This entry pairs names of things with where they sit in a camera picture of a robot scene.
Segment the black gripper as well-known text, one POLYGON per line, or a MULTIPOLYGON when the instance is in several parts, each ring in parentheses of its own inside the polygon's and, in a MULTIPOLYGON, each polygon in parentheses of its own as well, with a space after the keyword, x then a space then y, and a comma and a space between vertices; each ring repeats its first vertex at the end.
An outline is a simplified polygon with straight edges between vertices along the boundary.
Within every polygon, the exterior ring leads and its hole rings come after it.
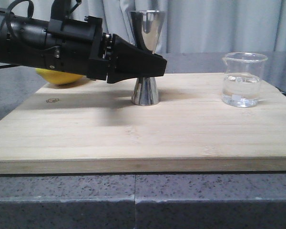
POLYGON ((45 68, 107 79, 117 83, 132 78, 163 76, 167 60, 155 50, 152 11, 131 11, 130 18, 136 46, 117 34, 107 48, 104 59, 102 19, 89 16, 87 21, 51 16, 46 45, 54 50, 44 54, 45 68))

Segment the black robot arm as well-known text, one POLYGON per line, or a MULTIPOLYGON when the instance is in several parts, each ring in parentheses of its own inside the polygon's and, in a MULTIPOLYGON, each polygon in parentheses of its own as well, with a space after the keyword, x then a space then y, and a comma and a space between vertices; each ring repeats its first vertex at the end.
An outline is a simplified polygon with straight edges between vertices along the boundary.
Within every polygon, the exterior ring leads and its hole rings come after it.
POLYGON ((0 11, 0 62, 85 75, 117 83, 163 76, 167 61, 116 34, 101 18, 42 21, 0 11))

